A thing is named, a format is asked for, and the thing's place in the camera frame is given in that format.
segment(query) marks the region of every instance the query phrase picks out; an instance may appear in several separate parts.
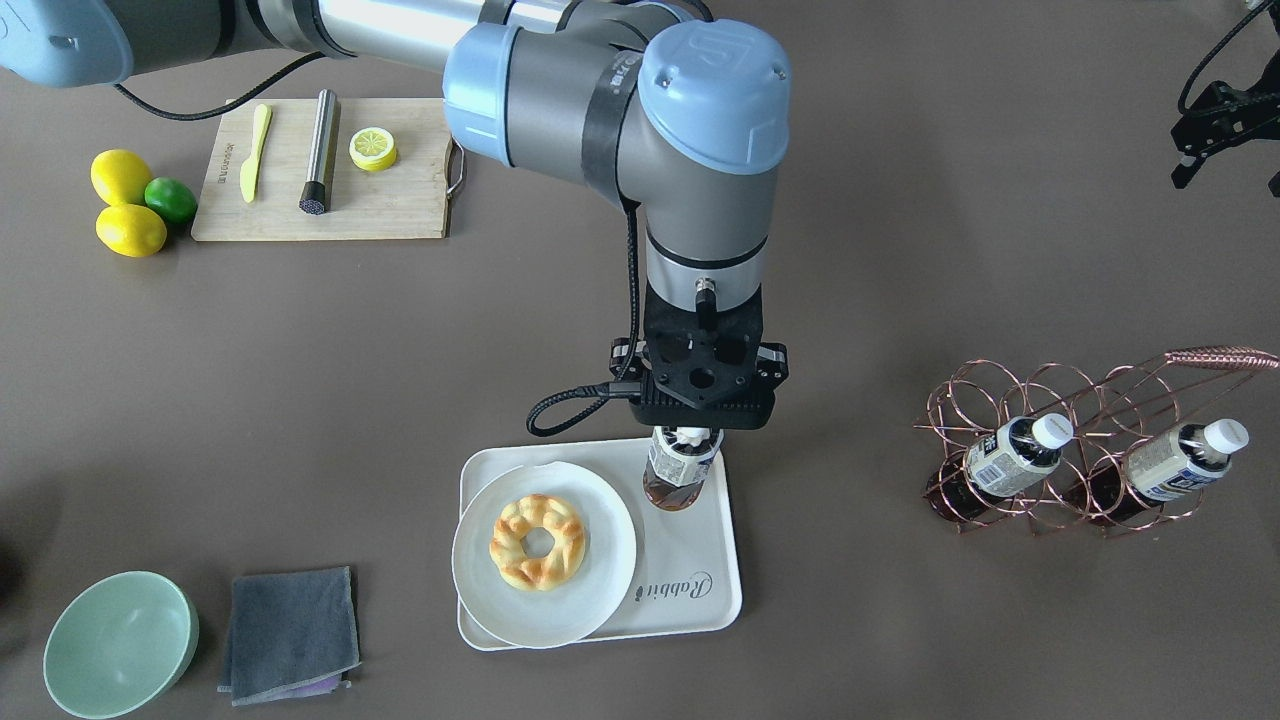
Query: lemon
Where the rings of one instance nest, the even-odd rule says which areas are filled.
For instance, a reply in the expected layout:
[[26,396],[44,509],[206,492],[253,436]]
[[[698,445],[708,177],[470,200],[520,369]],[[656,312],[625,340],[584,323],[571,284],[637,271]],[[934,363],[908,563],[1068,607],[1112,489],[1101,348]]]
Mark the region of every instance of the lemon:
[[376,173],[396,164],[396,138],[383,128],[365,128],[351,136],[351,160],[361,170]]
[[120,255],[146,258],[164,247],[169,228],[150,208],[111,205],[97,215],[97,237]]
[[141,205],[151,168],[134,152],[116,147],[93,158],[88,177],[108,205]]

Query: brown liquid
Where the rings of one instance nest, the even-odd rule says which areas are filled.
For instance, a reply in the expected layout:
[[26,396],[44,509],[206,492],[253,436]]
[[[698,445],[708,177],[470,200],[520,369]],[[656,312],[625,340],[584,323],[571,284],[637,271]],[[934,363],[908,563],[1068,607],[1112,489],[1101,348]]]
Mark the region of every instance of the brown liquid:
[[698,493],[703,492],[703,483],[687,486],[673,486],[658,477],[653,471],[653,465],[645,464],[644,469],[644,495],[649,502],[659,510],[684,510],[698,500]]
[[927,486],[931,489],[924,498],[929,501],[933,511],[945,520],[952,523],[977,520],[983,512],[991,510],[992,505],[1005,500],[970,487],[960,469],[960,460],[945,465],[937,477],[945,479],[938,483],[937,478],[931,478]]
[[[1124,523],[1134,515],[1147,511],[1147,509],[1138,502],[1138,498],[1135,498],[1132,493],[1125,492],[1124,480],[1120,478],[1120,470],[1116,469],[1115,465],[1107,465],[1102,470],[1089,475],[1089,478],[1084,482],[1089,484],[1089,492],[1093,495],[1094,507],[1089,510],[1101,510],[1106,512],[1106,515],[1089,519],[1089,523],[1093,523],[1094,525],[1102,527]],[[1066,493],[1066,496],[1062,497],[1062,500],[1082,510],[1085,509],[1087,496],[1084,486],[1075,486]],[[1148,500],[1147,505],[1156,509],[1164,503]],[[1111,506],[1115,506],[1115,510],[1108,511]]]

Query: bottle cap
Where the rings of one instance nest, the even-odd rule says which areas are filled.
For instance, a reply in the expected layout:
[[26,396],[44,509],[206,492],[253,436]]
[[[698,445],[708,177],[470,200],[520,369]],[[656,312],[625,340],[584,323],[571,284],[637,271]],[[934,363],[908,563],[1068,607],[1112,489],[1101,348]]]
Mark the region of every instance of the bottle cap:
[[1235,420],[1222,418],[1204,425],[1204,442],[1222,455],[1230,455],[1249,445],[1249,430]]
[[1074,434],[1075,429],[1071,428],[1071,423],[1057,413],[1050,413],[1032,423],[1032,437],[1050,450],[1062,447],[1071,441]]
[[712,437],[709,428],[676,428],[676,442],[690,447],[696,447],[709,437]]

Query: bread ring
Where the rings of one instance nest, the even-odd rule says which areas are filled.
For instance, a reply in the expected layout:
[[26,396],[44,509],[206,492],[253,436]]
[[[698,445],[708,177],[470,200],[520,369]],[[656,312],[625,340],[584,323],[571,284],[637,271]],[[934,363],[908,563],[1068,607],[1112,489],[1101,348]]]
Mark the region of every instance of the bread ring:
[[[556,544],[545,557],[529,557],[522,541],[543,528]],[[586,528],[577,511],[562,498],[529,495],[502,509],[493,525],[489,557],[507,584],[521,591],[549,591],[577,573],[586,553]]]

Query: cutting board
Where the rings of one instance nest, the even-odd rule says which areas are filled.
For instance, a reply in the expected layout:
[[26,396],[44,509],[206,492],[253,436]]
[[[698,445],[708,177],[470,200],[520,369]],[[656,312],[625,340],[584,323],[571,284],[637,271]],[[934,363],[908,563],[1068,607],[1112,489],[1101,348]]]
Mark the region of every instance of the cutting board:
[[[239,169],[253,143],[247,102],[221,117],[191,236],[200,241],[412,240],[445,237],[453,142],[439,97],[339,99],[329,210],[298,209],[311,156],[316,100],[262,100],[271,126],[262,143],[257,196],[244,202]],[[396,138],[399,159],[367,173],[351,161],[356,131],[376,126]]]

